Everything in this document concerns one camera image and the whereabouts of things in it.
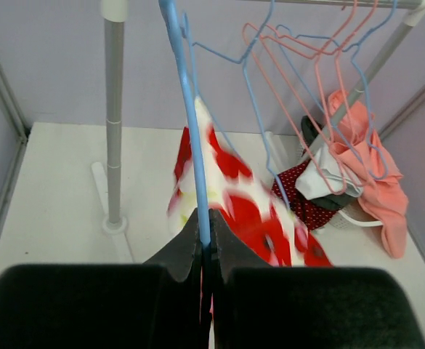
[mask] black object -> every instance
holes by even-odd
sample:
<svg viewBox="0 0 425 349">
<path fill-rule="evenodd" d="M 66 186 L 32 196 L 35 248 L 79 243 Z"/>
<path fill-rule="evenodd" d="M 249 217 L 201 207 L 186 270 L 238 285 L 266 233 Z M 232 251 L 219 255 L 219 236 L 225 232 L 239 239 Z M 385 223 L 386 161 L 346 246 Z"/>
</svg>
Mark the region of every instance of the black object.
<svg viewBox="0 0 425 349">
<path fill-rule="evenodd" d="M 212 292 L 217 348 L 425 348 L 385 272 L 271 268 L 219 211 L 209 213 L 209 266 L 195 211 L 144 265 L 9 269 L 0 278 L 0 348 L 205 348 Z"/>
<path fill-rule="evenodd" d="M 319 124 L 318 122 L 317 125 L 320 129 L 323 128 L 322 124 Z M 308 116 L 302 117 L 301 131 L 307 146 L 310 146 L 319 134 L 319 132 L 316 130 Z M 356 200 L 357 198 L 355 198 L 354 196 L 350 196 L 346 193 L 343 193 L 340 195 L 328 194 L 327 196 L 323 196 L 321 198 L 313 198 L 310 201 L 314 205 L 317 205 L 329 211 L 339 211 L 340 209 L 348 206 Z"/>
</svg>

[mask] pink hanger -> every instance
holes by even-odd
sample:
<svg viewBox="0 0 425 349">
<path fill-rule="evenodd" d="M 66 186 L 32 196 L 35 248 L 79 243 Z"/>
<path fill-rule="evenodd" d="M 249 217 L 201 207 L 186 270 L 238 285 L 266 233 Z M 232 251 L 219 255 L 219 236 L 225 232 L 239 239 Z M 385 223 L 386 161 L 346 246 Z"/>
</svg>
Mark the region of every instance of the pink hanger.
<svg viewBox="0 0 425 349">
<path fill-rule="evenodd" d="M 337 77 L 340 83 L 340 87 L 342 90 L 342 94 L 343 94 L 343 99 L 344 99 L 344 104 L 347 107 L 347 118 L 349 120 L 349 125 L 351 128 L 353 128 L 353 123 L 352 123 L 352 116 L 351 116 L 351 112 L 350 112 L 350 108 L 347 104 L 347 97 L 346 97 L 346 93 L 344 91 L 344 82 L 343 82 L 343 78 L 341 75 L 341 70 L 339 68 L 339 58 L 341 56 L 342 50 L 343 48 L 345 48 L 345 46 L 350 42 L 350 40 L 356 35 L 356 33 L 367 23 L 367 21 L 372 17 L 373 13 L 375 12 L 376 8 L 377 8 L 377 4 L 378 4 L 378 0 L 374 1 L 374 4 L 370 10 L 370 12 L 367 14 L 367 16 L 361 21 L 361 23 L 353 30 L 353 32 L 351 32 L 346 38 L 345 40 L 342 42 L 342 44 L 340 46 L 338 46 L 337 48 L 335 48 L 335 50 L 331 51 L 331 52 L 326 52 L 326 47 L 332 42 L 334 41 L 334 39 L 342 32 L 342 30 L 344 28 L 346 28 L 346 26 L 349 24 L 349 22 L 352 20 L 352 18 L 355 15 L 355 11 L 357 8 L 357 0 L 354 0 L 354 4 L 352 7 L 352 11 L 349 15 L 349 17 L 347 18 L 347 20 L 344 21 L 344 23 L 341 25 L 341 27 L 335 32 L 334 35 L 332 35 L 332 37 L 327 40 L 327 42 L 321 47 L 321 48 L 317 48 L 314 47 L 312 45 L 306 44 L 305 42 L 295 39 L 292 36 L 286 35 L 286 34 L 280 34 L 278 33 L 278 31 L 273 28 L 270 25 L 267 25 L 267 27 L 273 31 L 277 38 L 270 36 L 270 35 L 261 35 L 259 37 L 260 42 L 262 43 L 263 47 L 265 48 L 267 54 L 270 56 L 270 58 L 272 59 L 272 61 L 274 62 L 274 64 L 276 65 L 278 71 L 280 72 L 280 75 L 283 77 L 285 83 L 288 85 L 288 87 L 291 89 L 291 91 L 294 93 L 296 99 L 299 101 L 300 105 L 303 107 L 304 112 L 308 115 L 309 119 L 311 120 L 312 124 L 314 125 L 314 127 L 316 128 L 317 132 L 319 132 L 322 135 L 322 138 L 324 140 L 324 142 L 329 146 L 329 151 L 331 153 L 331 155 L 335 158 L 336 163 L 339 167 L 340 173 L 343 173 L 342 169 L 345 169 L 345 172 L 347 173 L 348 177 L 350 178 L 350 180 L 356 185 L 356 186 L 363 186 L 362 183 L 356 183 L 356 181 L 352 178 L 351 174 L 349 173 L 349 171 L 346 171 L 346 166 L 340 161 L 338 155 L 336 153 L 333 152 L 332 149 L 332 145 L 333 145 L 333 128 L 331 127 L 331 123 L 330 123 L 330 116 L 329 116 L 329 112 L 328 112 L 328 108 L 327 108 L 327 103 L 325 101 L 325 93 L 323 91 L 323 87 L 322 87 L 322 79 L 320 77 L 320 72 L 318 69 L 318 63 L 320 61 L 321 55 L 334 55 L 336 53 L 335 56 L 335 66 L 336 66 L 336 72 L 337 72 Z M 246 28 L 247 27 L 252 27 L 255 31 L 258 30 L 258 28 L 251 24 L 251 23 L 246 23 L 243 26 L 243 30 L 242 30 L 242 34 L 243 34 L 243 39 L 246 42 L 246 44 L 249 43 L 248 38 L 246 37 Z M 319 93 L 320 93 L 320 98 L 322 100 L 322 104 L 323 104 L 323 109 L 324 109 L 324 116 L 325 116 L 325 121 L 326 124 L 328 126 L 329 132 L 330 132 L 330 139 L 328 139 L 323 133 L 322 130 L 320 129 L 320 127 L 317 125 L 317 122 L 313 119 L 311 113 L 309 112 L 309 109 L 307 108 L 307 106 L 304 104 L 304 102 L 302 101 L 302 99 L 300 98 L 298 92 L 296 91 L 296 89 L 294 88 L 293 84 L 290 82 L 290 80 L 288 79 L 286 73 L 284 72 L 284 70 L 281 68 L 280 64 L 278 63 L 277 59 L 275 58 L 274 54 L 271 52 L 271 50 L 269 49 L 269 47 L 266 45 L 265 40 L 271 40 L 274 41 L 280 45 L 282 45 L 283 47 L 288 48 L 289 50 L 291 50 L 292 52 L 295 52 L 298 55 L 301 55 L 302 57 L 305 57 L 307 59 L 312 60 L 313 58 L 316 57 L 315 60 L 315 75 L 316 75 L 316 79 L 317 79 L 317 85 L 319 87 Z M 301 44 L 302 46 L 309 48 L 313 51 L 315 51 L 315 53 L 313 55 L 306 55 L 303 52 L 300 52 L 297 49 L 294 49 L 293 47 L 287 45 L 285 42 L 281 41 L 281 39 L 290 39 L 292 41 L 295 41 L 297 44 Z M 271 81 L 271 79 L 269 78 L 269 76 L 265 73 L 265 70 L 262 66 L 262 64 L 259 61 L 259 58 L 253 53 L 251 52 L 251 54 L 253 55 L 253 58 L 259 68 L 259 70 L 262 72 L 262 75 L 264 77 L 264 79 L 266 80 L 267 84 L 269 85 L 270 89 L 272 90 L 272 93 L 274 94 L 274 96 L 277 98 L 277 101 L 280 105 L 280 107 L 283 109 L 284 114 L 286 115 L 287 119 L 289 120 L 291 126 L 294 128 L 297 137 L 299 138 L 301 144 L 303 145 L 304 149 L 306 150 L 306 152 L 308 153 L 309 157 L 311 158 L 311 160 L 314 162 L 317 171 L 319 172 L 319 175 L 323 178 L 325 184 L 327 185 L 327 187 L 329 188 L 330 192 L 334 193 L 334 194 L 341 194 L 346 190 L 347 184 L 346 184 L 346 180 L 343 177 L 343 188 L 340 191 L 334 191 L 333 188 L 329 185 L 327 179 L 325 178 L 325 176 L 322 173 L 321 168 L 318 166 L 318 163 L 315 161 L 313 154 L 309 151 L 309 148 L 307 147 L 307 144 L 304 141 L 304 138 L 302 137 L 302 135 L 300 134 L 300 132 L 298 131 L 298 127 L 295 125 L 293 119 L 290 116 L 290 113 L 288 112 L 288 110 L 286 109 L 280 95 L 278 94 L 276 88 L 273 86 L 273 83 Z M 368 174 L 368 170 L 365 167 L 365 164 L 367 161 L 367 159 L 363 159 L 363 167 L 364 170 L 366 171 L 366 173 Z"/>
</svg>

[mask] pink clothing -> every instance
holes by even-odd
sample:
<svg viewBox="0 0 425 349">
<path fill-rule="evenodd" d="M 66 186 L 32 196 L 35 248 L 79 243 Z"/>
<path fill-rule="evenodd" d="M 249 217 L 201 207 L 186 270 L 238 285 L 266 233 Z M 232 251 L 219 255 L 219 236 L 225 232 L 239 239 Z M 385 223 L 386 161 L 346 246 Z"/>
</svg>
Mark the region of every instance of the pink clothing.
<svg viewBox="0 0 425 349">
<path fill-rule="evenodd" d="M 342 103 L 341 91 L 330 95 L 328 98 L 330 113 L 333 115 Z M 376 177 L 381 177 L 385 173 L 385 168 L 380 155 L 375 149 L 369 148 L 365 141 L 368 131 L 367 108 L 361 102 L 356 102 L 350 111 L 354 131 L 351 131 L 351 127 L 349 127 L 347 116 L 341 120 L 339 128 L 348 140 L 353 139 L 354 148 L 362 157 L 367 168 Z M 400 258 L 404 255 L 408 234 L 405 218 L 408 197 L 400 187 L 399 181 L 402 175 L 391 155 L 382 146 L 380 137 L 375 130 L 371 135 L 371 143 L 381 150 L 388 166 L 387 176 L 383 180 L 373 180 L 365 172 L 364 166 L 357 160 L 354 153 L 339 137 L 335 137 L 332 150 L 339 155 L 340 160 L 359 177 L 365 186 L 362 196 L 358 199 L 359 204 L 364 211 L 383 223 L 381 240 L 384 248 L 392 257 Z"/>
</svg>

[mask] hanging rod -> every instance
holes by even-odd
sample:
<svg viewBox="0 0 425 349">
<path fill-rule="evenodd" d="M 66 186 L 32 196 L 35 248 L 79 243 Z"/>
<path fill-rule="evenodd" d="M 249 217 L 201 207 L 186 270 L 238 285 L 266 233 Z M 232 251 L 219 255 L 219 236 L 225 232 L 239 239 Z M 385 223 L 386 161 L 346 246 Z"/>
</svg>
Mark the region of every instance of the hanging rod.
<svg viewBox="0 0 425 349">
<path fill-rule="evenodd" d="M 251 0 L 270 2 L 270 0 Z M 353 0 L 275 0 L 275 2 L 283 2 L 287 4 L 317 4 L 317 5 L 338 5 L 338 6 L 352 6 Z M 373 0 L 358 0 L 359 7 L 372 7 Z M 422 0 L 397 0 L 397 9 L 417 9 L 422 5 Z M 391 9 L 393 0 L 379 0 L 377 7 Z"/>
</svg>

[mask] red and white cloth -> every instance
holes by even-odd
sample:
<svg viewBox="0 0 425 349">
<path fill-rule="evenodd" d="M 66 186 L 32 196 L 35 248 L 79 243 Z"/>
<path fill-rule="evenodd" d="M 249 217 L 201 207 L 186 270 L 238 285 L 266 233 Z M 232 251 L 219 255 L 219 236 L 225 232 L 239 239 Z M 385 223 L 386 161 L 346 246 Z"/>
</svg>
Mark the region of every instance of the red and white cloth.
<svg viewBox="0 0 425 349">
<path fill-rule="evenodd" d="M 195 99 L 209 207 L 223 214 L 231 231 L 271 265 L 330 265 L 316 239 L 297 216 L 256 178 L 252 170 L 218 142 L 209 112 Z M 197 207 L 190 134 L 183 129 L 175 188 L 167 215 L 177 235 Z"/>
</svg>

